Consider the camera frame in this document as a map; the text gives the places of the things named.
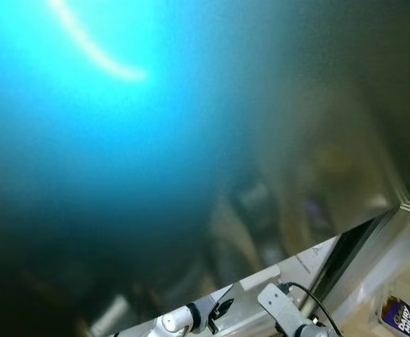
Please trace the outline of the open fridge door white-lined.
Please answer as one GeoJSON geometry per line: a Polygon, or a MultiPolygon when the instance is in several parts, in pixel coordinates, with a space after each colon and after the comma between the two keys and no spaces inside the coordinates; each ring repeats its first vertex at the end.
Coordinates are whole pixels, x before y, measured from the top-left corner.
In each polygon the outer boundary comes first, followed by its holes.
{"type": "Polygon", "coordinates": [[[327,295],[342,333],[391,337],[379,327],[378,312],[389,295],[410,304],[410,200],[362,225],[352,255],[327,295]]]}

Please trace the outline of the steel fridge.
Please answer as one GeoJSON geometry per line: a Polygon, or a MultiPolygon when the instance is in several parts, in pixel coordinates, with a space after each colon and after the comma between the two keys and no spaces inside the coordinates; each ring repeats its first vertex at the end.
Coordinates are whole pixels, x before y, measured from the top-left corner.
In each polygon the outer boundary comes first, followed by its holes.
{"type": "Polygon", "coordinates": [[[100,337],[410,199],[410,0],[0,0],[0,337],[100,337]]]}

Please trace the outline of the purple chocolate bar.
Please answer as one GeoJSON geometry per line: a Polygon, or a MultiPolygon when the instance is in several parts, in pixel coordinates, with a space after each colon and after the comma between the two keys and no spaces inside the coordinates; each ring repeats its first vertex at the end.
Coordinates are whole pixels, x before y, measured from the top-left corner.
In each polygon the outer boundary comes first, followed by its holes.
{"type": "Polygon", "coordinates": [[[382,327],[388,328],[396,337],[410,337],[410,304],[389,295],[378,312],[382,327]]]}

